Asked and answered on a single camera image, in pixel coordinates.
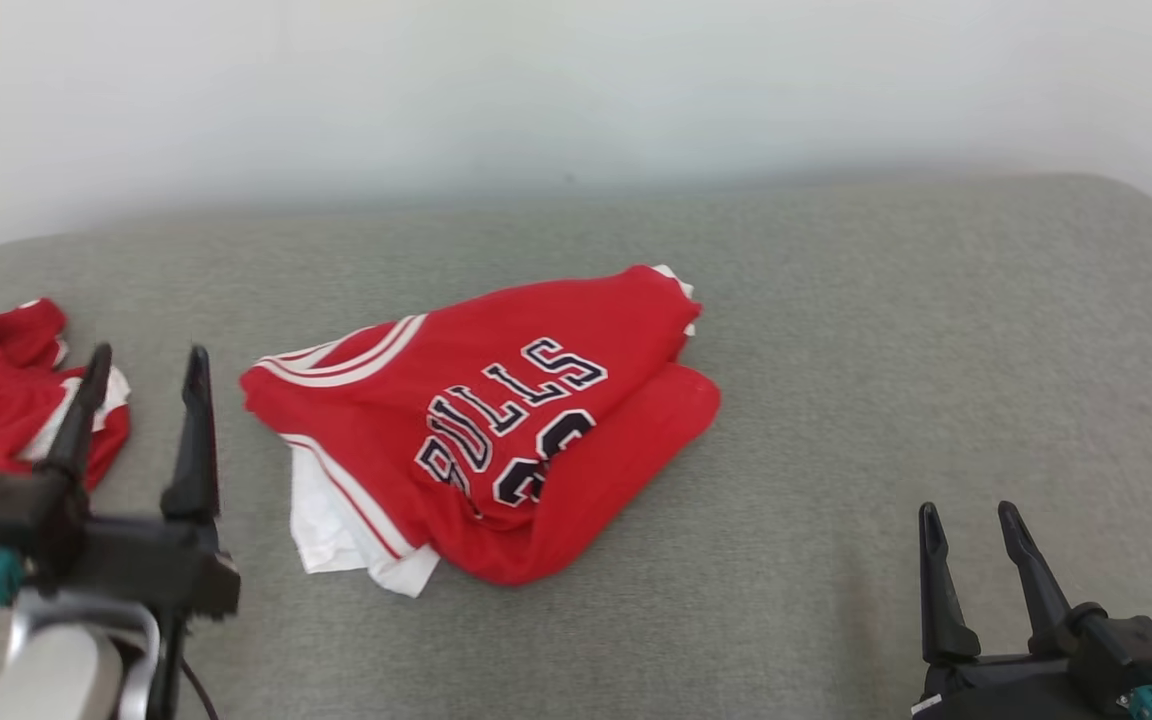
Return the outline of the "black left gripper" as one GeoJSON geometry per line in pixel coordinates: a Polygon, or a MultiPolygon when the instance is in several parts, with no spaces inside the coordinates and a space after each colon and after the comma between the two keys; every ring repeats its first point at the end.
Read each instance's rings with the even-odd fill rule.
{"type": "Polygon", "coordinates": [[[210,357],[189,351],[185,409],[160,518],[90,510],[84,488],[97,410],[108,392],[113,347],[94,347],[38,473],[0,473],[0,607],[22,588],[141,602],[168,616],[236,614],[241,575],[220,550],[218,444],[210,357]]]}

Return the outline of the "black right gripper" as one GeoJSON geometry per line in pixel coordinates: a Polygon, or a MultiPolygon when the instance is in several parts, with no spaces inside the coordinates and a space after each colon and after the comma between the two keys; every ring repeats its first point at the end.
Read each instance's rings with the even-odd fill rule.
{"type": "Polygon", "coordinates": [[[932,502],[919,509],[922,657],[929,665],[914,719],[1152,719],[1152,617],[1071,611],[1020,514],[996,507],[1030,623],[1029,655],[980,655],[948,568],[932,502]]]}

